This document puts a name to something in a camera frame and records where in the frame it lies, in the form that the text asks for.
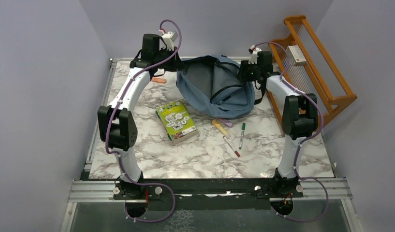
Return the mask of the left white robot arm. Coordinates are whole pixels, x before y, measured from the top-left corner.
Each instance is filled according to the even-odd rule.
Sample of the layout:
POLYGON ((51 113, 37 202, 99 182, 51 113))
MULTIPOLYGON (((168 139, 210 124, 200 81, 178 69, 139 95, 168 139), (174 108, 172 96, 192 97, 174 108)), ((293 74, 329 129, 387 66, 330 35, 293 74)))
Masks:
POLYGON ((158 69, 170 72, 180 70, 182 63, 178 55, 182 36, 175 31, 162 35, 144 34, 142 48, 130 62, 127 79, 117 96, 108 106, 97 111, 99 134, 108 154, 115 155, 120 169, 120 180, 126 182, 126 192, 132 198, 144 194, 144 185, 134 152, 138 129, 133 111, 144 88, 158 69))

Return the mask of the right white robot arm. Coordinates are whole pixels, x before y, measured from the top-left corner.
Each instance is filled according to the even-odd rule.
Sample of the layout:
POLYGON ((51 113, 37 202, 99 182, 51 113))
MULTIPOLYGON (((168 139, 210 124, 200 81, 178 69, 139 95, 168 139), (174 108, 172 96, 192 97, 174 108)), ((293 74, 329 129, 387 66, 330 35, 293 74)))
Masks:
POLYGON ((283 74, 274 72, 271 52, 257 47, 249 52, 250 59, 241 61, 238 78, 243 82, 257 82, 262 93, 271 92, 284 101, 281 127, 286 141, 271 184, 272 192, 282 197, 297 186, 301 147, 318 128, 316 96, 301 92, 283 74))

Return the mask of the blue student backpack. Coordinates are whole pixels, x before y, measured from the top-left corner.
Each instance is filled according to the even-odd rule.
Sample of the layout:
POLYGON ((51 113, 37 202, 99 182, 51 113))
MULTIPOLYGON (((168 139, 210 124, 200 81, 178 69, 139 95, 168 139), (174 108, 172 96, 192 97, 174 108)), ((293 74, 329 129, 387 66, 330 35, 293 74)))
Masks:
POLYGON ((262 100, 254 84, 238 78, 241 64, 221 55, 182 59, 176 86, 188 104, 215 118, 247 116, 262 100))

